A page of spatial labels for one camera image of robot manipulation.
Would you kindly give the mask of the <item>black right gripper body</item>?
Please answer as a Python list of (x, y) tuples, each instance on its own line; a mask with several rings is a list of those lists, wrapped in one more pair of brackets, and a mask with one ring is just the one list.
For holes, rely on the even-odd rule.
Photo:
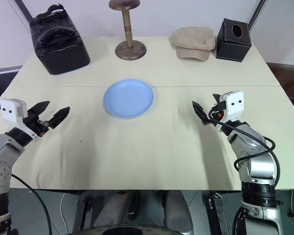
[(224, 116), (224, 110), (226, 109), (226, 102), (219, 102), (208, 113), (210, 120), (221, 121)]

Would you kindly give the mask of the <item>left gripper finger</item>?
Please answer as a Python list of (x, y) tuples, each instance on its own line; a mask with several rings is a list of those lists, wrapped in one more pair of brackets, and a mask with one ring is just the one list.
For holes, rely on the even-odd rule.
[(32, 108), (28, 110), (28, 119), (37, 120), (39, 118), (39, 115), (46, 110), (49, 103), (49, 101), (43, 101), (35, 104)]
[(51, 129), (56, 128), (69, 114), (70, 107), (63, 108), (53, 115), (53, 117), (48, 121), (49, 127)]

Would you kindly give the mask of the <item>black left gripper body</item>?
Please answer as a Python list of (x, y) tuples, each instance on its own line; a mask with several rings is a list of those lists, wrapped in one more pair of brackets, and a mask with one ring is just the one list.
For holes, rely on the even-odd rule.
[(27, 113), (27, 118), (23, 119), (23, 123), (38, 137), (42, 137), (49, 130), (49, 123), (39, 120), (39, 116), (33, 112)]

